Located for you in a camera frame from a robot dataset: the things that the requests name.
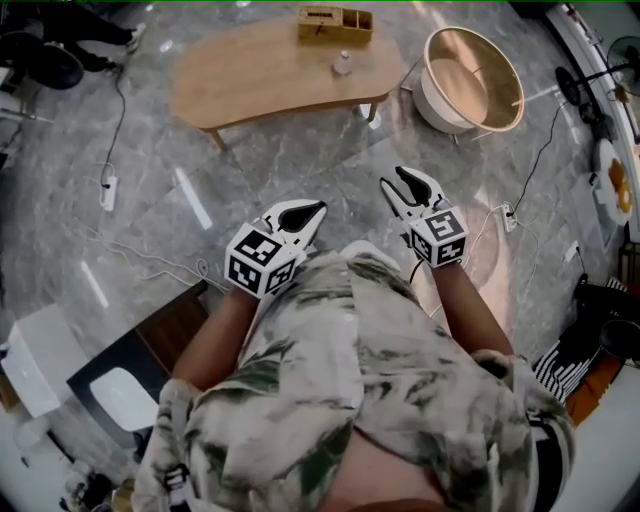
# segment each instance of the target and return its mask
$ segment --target round basket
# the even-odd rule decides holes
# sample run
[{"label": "round basket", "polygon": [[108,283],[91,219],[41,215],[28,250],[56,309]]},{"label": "round basket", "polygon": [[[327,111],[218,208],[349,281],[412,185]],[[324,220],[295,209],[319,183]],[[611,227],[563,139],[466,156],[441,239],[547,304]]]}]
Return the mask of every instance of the round basket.
[{"label": "round basket", "polygon": [[506,132],[522,119],[520,79],[505,55],[480,34],[460,27],[434,32],[424,47],[424,64],[413,97],[434,128]]}]

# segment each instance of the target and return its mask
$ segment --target white cable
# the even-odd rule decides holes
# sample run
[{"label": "white cable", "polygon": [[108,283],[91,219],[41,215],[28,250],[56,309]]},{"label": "white cable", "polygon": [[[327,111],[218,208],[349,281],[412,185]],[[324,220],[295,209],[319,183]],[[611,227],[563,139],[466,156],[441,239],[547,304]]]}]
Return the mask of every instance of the white cable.
[{"label": "white cable", "polygon": [[174,263],[172,261],[168,261],[160,256],[155,256],[152,254],[144,254],[141,253],[140,251],[138,251],[137,249],[135,249],[134,247],[131,247],[130,245],[127,244],[123,244],[121,242],[116,242],[115,240],[105,240],[104,238],[100,237],[100,234],[95,231],[94,229],[91,229],[89,226],[87,226],[85,224],[85,227],[91,231],[94,235],[96,235],[96,238],[92,238],[92,237],[87,237],[84,236],[84,238],[86,240],[91,240],[94,242],[100,242],[105,249],[107,249],[110,252],[113,252],[115,254],[120,254],[125,261],[128,263],[129,267],[131,267],[131,270],[133,271],[133,273],[135,274],[137,279],[140,279],[141,281],[149,281],[151,279],[155,279],[156,277],[162,276],[162,275],[168,275],[170,277],[173,277],[176,281],[181,282],[182,284],[186,285],[186,286],[194,286],[195,283],[189,283],[188,281],[185,281],[184,279],[182,279],[181,277],[178,277],[177,275],[169,272],[168,270],[161,270],[160,272],[157,272],[155,274],[151,274],[151,275],[142,275],[139,274],[136,271],[135,266],[131,263],[131,261],[129,260],[129,257],[126,255],[126,253],[124,253],[123,251],[120,251],[118,249],[114,249],[113,247],[109,247],[109,244],[111,245],[115,245],[118,247],[122,247],[124,249],[129,249],[130,251],[132,251],[133,253],[137,254],[139,257],[144,258],[144,259],[150,259],[150,260],[157,260],[157,261],[161,261],[162,263],[166,264],[166,265],[170,265],[172,267],[175,268],[180,268],[182,270],[186,270],[187,272],[193,274],[194,276],[198,277],[199,279],[203,279],[204,281],[206,281],[207,283],[211,284],[214,288],[218,289],[219,291],[221,291],[222,293],[227,293],[228,288],[226,288],[225,286],[221,285],[220,283],[217,283],[216,281],[209,279],[207,277],[207,274],[209,272],[209,265],[208,263],[202,259],[202,258],[198,258],[198,260],[196,260],[196,265],[197,266],[203,266],[204,270],[200,271],[200,269],[198,268],[198,271],[195,271],[189,267],[187,267],[186,265],[182,265],[180,263]]},{"label": "white cable", "polygon": [[513,334],[511,335],[511,339],[513,339],[513,340],[515,340],[516,332],[518,332],[518,322],[520,322],[520,311],[522,310],[522,303],[527,298],[527,293],[529,291],[529,285],[531,284],[531,280],[533,279],[533,274],[536,273],[536,268],[538,268],[538,252],[540,251],[540,239],[538,238],[538,235],[536,235],[535,231],[533,231],[532,229],[529,229],[529,226],[525,226],[523,224],[520,224],[519,222],[518,222],[518,225],[521,226],[522,228],[526,229],[536,239],[536,256],[535,256],[535,259],[533,261],[533,268],[531,269],[531,274],[529,275],[529,279],[527,280],[527,284],[524,287],[524,292],[522,293],[522,300],[520,301],[520,305],[518,306],[518,313],[516,314],[516,322],[515,322],[515,325],[513,327]]}]

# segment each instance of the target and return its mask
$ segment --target power strip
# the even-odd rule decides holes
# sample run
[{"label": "power strip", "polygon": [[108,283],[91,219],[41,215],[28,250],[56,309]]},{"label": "power strip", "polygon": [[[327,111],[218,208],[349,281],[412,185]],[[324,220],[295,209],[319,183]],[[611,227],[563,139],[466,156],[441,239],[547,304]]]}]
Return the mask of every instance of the power strip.
[{"label": "power strip", "polygon": [[510,213],[513,213],[511,205],[503,203],[500,211],[502,213],[502,224],[504,225],[504,230],[507,233],[511,233],[514,229],[516,229],[516,226],[518,225],[515,217],[513,215],[508,215]]},{"label": "power strip", "polygon": [[109,188],[102,188],[102,192],[100,194],[100,205],[105,212],[112,212],[116,206],[118,178],[116,176],[109,176],[106,184],[109,185]]}]

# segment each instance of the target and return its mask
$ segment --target white appliance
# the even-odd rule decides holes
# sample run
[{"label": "white appliance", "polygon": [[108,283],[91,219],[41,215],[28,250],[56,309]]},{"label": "white appliance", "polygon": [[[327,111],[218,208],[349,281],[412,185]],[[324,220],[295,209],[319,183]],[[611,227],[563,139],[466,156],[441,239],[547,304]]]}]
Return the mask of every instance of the white appliance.
[{"label": "white appliance", "polygon": [[71,397],[67,379],[87,362],[62,310],[53,304],[13,325],[2,369],[35,418]]},{"label": "white appliance", "polygon": [[124,368],[113,368],[89,384],[91,393],[117,425],[127,432],[151,427],[158,404]]}]

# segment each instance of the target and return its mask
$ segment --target gray marble tile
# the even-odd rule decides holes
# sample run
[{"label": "gray marble tile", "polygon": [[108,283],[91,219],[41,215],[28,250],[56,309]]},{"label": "gray marble tile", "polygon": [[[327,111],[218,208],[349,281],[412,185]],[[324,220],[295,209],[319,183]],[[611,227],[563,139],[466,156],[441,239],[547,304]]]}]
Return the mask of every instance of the gray marble tile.
[{"label": "gray marble tile", "polygon": [[247,181],[264,203],[296,183],[385,138],[359,111],[334,109],[281,115],[221,132]]}]

